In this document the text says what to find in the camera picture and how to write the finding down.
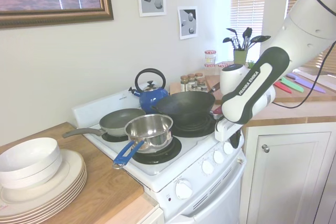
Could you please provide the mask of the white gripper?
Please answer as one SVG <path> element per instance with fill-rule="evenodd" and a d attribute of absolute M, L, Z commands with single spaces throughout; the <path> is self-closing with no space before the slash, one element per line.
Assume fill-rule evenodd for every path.
<path fill-rule="evenodd" d="M 223 118 L 215 125 L 215 139 L 219 142 L 226 142 L 230 138 L 230 143 L 233 148 L 243 146 L 243 133 L 240 130 L 241 128 L 241 124 L 233 123 Z"/>

